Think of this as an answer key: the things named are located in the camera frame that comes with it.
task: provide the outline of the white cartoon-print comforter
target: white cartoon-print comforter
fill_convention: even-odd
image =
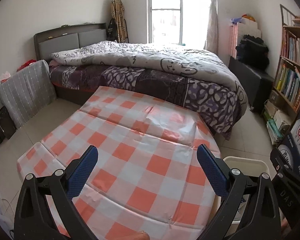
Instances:
[[[214,82],[236,92],[243,113],[247,108],[247,96],[237,77],[217,55],[207,50],[102,41],[81,49],[52,53],[51,57],[59,64],[68,66],[94,64],[141,67]]]

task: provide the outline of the plaid coat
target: plaid coat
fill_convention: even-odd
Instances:
[[[123,18],[124,6],[121,0],[112,0],[111,16],[117,24],[118,38],[117,42],[125,43],[127,38],[127,27]]]

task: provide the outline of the white floor tile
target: white floor tile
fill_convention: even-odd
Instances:
[[[43,137],[52,132],[68,119],[79,105],[58,98],[30,119],[23,127],[33,144],[40,142]]]
[[[222,147],[224,141],[226,140],[221,134],[216,133],[216,135],[214,136],[214,139],[218,145],[218,147]]]
[[[226,148],[226,147],[219,147],[219,148],[220,148],[222,159],[224,159],[228,156],[235,156],[235,157],[241,157],[241,158],[246,157],[246,153],[243,151],[234,150],[234,149],[230,149],[230,148]]]
[[[242,129],[241,129],[241,125],[239,122],[233,126],[231,138],[229,141],[225,140],[223,142],[223,144],[222,144],[223,147],[227,147],[227,148],[231,148],[231,149],[239,150],[239,151],[244,151]]]
[[[6,202],[7,205],[7,210],[5,212],[5,216],[9,217],[12,222],[14,221],[14,217],[15,217],[15,213],[16,213],[16,207],[17,207],[17,203],[18,203],[18,199],[19,199],[19,191],[17,192],[17,194],[15,195],[15,197],[13,198],[13,200],[11,201],[11,206],[9,205],[9,203]]]
[[[32,145],[25,130],[21,127],[10,140],[0,146],[0,192],[2,198],[10,202],[22,185],[17,172],[17,160]]]
[[[242,128],[244,150],[269,156],[272,151],[272,144],[265,121],[258,114],[247,109],[238,123]]]

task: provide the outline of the blue gripper pad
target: blue gripper pad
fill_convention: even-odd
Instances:
[[[79,164],[67,180],[67,197],[70,200],[79,196],[84,184],[96,166],[98,161],[97,148],[90,146],[78,161],[80,161]]]
[[[212,155],[210,150],[207,147],[200,145],[197,150],[197,159],[216,195],[220,197],[227,197],[229,193],[227,190],[228,179],[219,168],[215,161],[215,157]]]

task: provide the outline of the black storage bench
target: black storage bench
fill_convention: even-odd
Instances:
[[[230,58],[229,69],[236,75],[246,91],[250,110],[261,113],[271,93],[274,79],[266,72],[245,65],[233,57]]]

